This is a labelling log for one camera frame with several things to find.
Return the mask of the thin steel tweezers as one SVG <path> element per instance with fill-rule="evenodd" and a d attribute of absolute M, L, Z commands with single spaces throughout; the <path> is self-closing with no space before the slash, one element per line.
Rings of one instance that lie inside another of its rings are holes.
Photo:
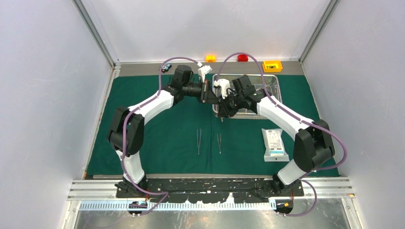
<path fill-rule="evenodd" d="M 219 148 L 219 154 L 222 153 L 222 134 L 217 134 L 217 143 L 218 143 L 218 148 Z"/>

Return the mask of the long steel forceps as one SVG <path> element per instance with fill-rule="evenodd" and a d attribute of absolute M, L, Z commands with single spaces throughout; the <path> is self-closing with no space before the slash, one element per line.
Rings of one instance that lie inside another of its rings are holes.
<path fill-rule="evenodd" d="M 197 152 L 198 152 L 198 155 L 200 154 L 200 147 L 201 147 L 201 136 L 202 136 L 202 129 L 197 129 L 197 133 L 196 133 L 196 136 L 197 136 Z"/>

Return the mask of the metal mesh tray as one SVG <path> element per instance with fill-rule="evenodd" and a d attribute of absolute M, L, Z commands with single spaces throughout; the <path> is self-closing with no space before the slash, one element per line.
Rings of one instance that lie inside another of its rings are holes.
<path fill-rule="evenodd" d="M 256 112 L 255 103 L 258 98 L 266 97 L 265 91 L 274 96 L 279 102 L 282 102 L 279 81 L 275 75 L 221 74 L 218 76 L 218 79 L 227 79 L 230 81 L 231 88 L 227 89 L 228 96 L 239 94 L 250 101 L 250 108 L 240 109 L 233 117 L 230 117 L 231 119 L 265 119 L 265 117 Z M 215 95 L 221 98 L 220 88 L 214 88 L 213 86 L 212 89 Z M 219 118 L 218 105 L 213 105 L 213 113 L 215 117 Z"/>

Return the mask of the green surgical cloth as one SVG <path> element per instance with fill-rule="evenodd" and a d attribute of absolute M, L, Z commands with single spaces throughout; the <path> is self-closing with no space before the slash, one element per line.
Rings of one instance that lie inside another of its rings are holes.
<path fill-rule="evenodd" d="M 116 78 L 101 119 L 87 176 L 122 175 L 119 157 L 107 140 L 114 111 L 143 102 L 158 90 L 158 76 Z M 224 119 L 214 116 L 212 106 L 185 97 L 145 126 L 140 149 L 146 174 L 241 174 L 272 175 L 283 162 L 265 162 L 262 129 L 274 129 L 267 119 Z M 202 129 L 200 154 L 197 129 Z M 217 134 L 222 134 L 219 154 Z"/>

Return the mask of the white paper packet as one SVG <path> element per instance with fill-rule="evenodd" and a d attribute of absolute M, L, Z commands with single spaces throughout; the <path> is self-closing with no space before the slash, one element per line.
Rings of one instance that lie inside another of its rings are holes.
<path fill-rule="evenodd" d="M 265 162 L 288 162 L 289 156 L 285 151 L 282 140 L 283 130 L 262 129 L 266 151 L 264 153 Z"/>

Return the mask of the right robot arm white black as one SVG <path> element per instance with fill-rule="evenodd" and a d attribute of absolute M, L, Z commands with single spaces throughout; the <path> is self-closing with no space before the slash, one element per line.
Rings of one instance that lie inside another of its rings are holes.
<path fill-rule="evenodd" d="M 283 105 L 263 86 L 256 89 L 247 75 L 232 81 L 218 79 L 214 87 L 221 90 L 218 116 L 232 117 L 241 108 L 261 115 L 283 129 L 293 140 L 293 158 L 273 175 L 272 194 L 284 196 L 292 184 L 335 155 L 327 122 L 313 121 Z"/>

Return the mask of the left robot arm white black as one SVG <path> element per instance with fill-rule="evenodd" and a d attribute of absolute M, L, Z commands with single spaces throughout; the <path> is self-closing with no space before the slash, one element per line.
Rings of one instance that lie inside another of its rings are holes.
<path fill-rule="evenodd" d="M 212 91 L 210 81 L 205 78 L 211 71 L 209 65 L 202 65 L 198 69 L 199 80 L 194 82 L 191 67 L 179 65 L 168 84 L 161 86 L 150 98 L 115 110 L 107 139 L 120 159 L 125 187 L 134 197 L 151 193 L 147 191 L 148 183 L 139 152 L 144 142 L 145 125 L 186 96 L 195 97 L 203 104 L 217 104 L 219 99 Z"/>

